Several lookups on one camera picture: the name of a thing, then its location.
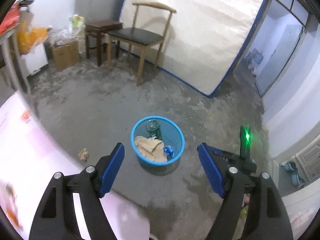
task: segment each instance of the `white mattress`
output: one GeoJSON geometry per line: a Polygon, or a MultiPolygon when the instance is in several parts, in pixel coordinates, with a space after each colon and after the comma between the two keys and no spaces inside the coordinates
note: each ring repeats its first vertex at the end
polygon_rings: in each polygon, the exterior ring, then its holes
{"type": "MultiPolygon", "coordinates": [[[[132,26],[134,1],[157,1],[177,10],[159,66],[209,95],[238,54],[263,0],[125,0],[124,27],[132,26]]],[[[162,34],[167,17],[167,11],[141,7],[136,27],[162,34]]],[[[147,50],[147,60],[155,61],[157,48],[147,50]]],[[[133,52],[140,54],[138,48],[133,52]]]]}

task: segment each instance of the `stained floor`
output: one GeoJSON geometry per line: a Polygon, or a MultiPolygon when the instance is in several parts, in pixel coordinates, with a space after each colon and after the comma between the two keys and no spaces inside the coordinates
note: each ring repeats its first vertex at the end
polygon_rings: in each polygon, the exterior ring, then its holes
{"type": "Polygon", "coordinates": [[[149,64],[144,83],[136,87],[138,59],[131,57],[129,66],[124,54],[113,60],[111,73],[106,63],[97,67],[94,55],[62,72],[49,62],[30,79],[41,123],[78,162],[77,154],[87,148],[90,157],[83,166],[94,165],[122,142],[125,159],[113,189],[143,207],[151,232],[161,240],[204,239],[220,208],[222,200],[212,192],[198,159],[200,143],[239,152],[239,127],[249,125],[252,158],[259,172],[267,169],[263,107],[243,71],[228,75],[215,96],[207,98],[161,70],[153,73],[149,64]],[[185,151],[174,170],[143,169],[131,148],[132,127],[149,115],[171,119],[184,134],[185,151]]]}

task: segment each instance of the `metal bolt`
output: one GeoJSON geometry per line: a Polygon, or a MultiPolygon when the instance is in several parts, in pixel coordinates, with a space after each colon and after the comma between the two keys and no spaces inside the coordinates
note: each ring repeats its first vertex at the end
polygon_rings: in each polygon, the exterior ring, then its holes
{"type": "Polygon", "coordinates": [[[238,169],[236,167],[230,167],[229,171],[233,174],[236,174],[238,172],[238,169]]]}
{"type": "Polygon", "coordinates": [[[53,175],[53,177],[54,177],[55,179],[59,179],[59,178],[61,178],[61,176],[62,176],[61,172],[56,172],[56,173],[53,175]]]}
{"type": "Polygon", "coordinates": [[[268,173],[266,173],[266,172],[263,172],[263,173],[262,173],[262,177],[263,177],[264,179],[269,179],[269,178],[270,178],[270,175],[269,175],[268,173]]]}
{"type": "Polygon", "coordinates": [[[95,170],[94,166],[88,166],[88,167],[86,167],[86,169],[85,169],[85,171],[86,171],[87,173],[93,173],[94,170],[95,170]]]}

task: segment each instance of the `black chair seat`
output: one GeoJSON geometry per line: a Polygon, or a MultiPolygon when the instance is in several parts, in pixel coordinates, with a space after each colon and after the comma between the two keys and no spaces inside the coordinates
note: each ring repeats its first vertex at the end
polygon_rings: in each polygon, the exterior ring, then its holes
{"type": "Polygon", "coordinates": [[[163,37],[159,34],[138,28],[125,28],[121,30],[110,31],[108,34],[143,45],[150,45],[163,40],[163,37]]]}

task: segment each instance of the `blue wrapper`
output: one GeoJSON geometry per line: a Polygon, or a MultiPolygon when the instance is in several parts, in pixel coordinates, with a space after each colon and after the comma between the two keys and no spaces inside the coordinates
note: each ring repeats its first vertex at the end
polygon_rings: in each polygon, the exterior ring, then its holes
{"type": "Polygon", "coordinates": [[[168,155],[170,158],[174,157],[174,148],[170,145],[166,145],[163,147],[164,154],[168,155]]]}

